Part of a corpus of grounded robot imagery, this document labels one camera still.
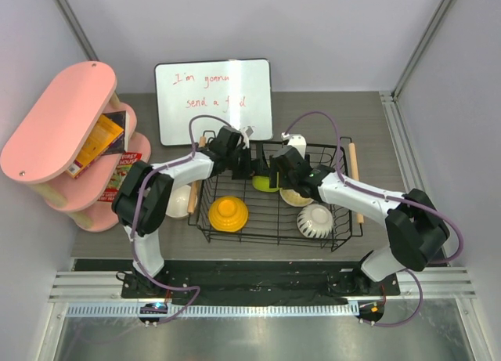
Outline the green square bowl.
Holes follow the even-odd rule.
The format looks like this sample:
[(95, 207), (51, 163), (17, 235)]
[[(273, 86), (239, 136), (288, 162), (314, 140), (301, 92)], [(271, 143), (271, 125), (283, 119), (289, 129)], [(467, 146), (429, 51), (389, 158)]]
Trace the green square bowl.
[(279, 187), (271, 187), (270, 179), (267, 176), (255, 175), (252, 178), (252, 186), (259, 192), (275, 193), (279, 191)]

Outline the black wire dish rack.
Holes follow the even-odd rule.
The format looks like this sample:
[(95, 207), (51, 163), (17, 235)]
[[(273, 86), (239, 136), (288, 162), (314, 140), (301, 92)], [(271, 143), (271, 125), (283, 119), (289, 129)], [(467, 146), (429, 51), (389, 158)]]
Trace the black wire dish rack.
[[(219, 198), (240, 198), (247, 206), (249, 218), (246, 225), (235, 233), (216, 230), (209, 221), (211, 205)], [(202, 232), (207, 242), (213, 240), (276, 244), (295, 247), (320, 247), (335, 251), (350, 239), (363, 236), (363, 225), (355, 215), (340, 205), (328, 204), (333, 216), (333, 228), (327, 236), (306, 237), (297, 227), (301, 209), (286, 203), (279, 192), (261, 192), (252, 186), (251, 180), (233, 180), (227, 171), (201, 184), (195, 213), (188, 217), (188, 224)]]

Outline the beige floral ceramic bowl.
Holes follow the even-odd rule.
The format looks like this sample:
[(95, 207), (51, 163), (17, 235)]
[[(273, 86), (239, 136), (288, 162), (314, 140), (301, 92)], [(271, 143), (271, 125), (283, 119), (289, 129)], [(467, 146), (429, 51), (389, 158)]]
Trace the beige floral ceramic bowl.
[(184, 185), (174, 190), (168, 201), (166, 216), (169, 218), (185, 218), (189, 215), (188, 203), (191, 186)]

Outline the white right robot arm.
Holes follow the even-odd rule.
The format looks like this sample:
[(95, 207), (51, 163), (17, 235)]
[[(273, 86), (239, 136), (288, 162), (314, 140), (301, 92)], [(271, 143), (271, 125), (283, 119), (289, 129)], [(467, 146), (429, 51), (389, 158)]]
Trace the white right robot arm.
[(424, 191), (400, 193), (356, 182), (336, 168), (311, 166), (292, 146), (271, 156), (270, 183), (317, 202), (347, 208), (385, 228), (387, 245), (364, 257), (353, 276), (355, 288), (362, 294), (372, 294), (382, 280), (403, 269), (424, 270), (450, 236)]

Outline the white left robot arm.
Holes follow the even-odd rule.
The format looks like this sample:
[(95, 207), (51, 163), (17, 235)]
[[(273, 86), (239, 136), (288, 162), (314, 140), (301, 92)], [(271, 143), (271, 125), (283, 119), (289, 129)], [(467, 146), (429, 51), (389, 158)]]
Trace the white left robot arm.
[(112, 211), (129, 235), (133, 267), (142, 276), (140, 289), (151, 298), (161, 296), (167, 286), (160, 272), (164, 259), (158, 229), (166, 216), (171, 192), (226, 171), (236, 180), (254, 174), (249, 137), (251, 127), (236, 130), (223, 126), (206, 146), (195, 145), (186, 156), (173, 161), (147, 164), (137, 161), (130, 168), (112, 203)]

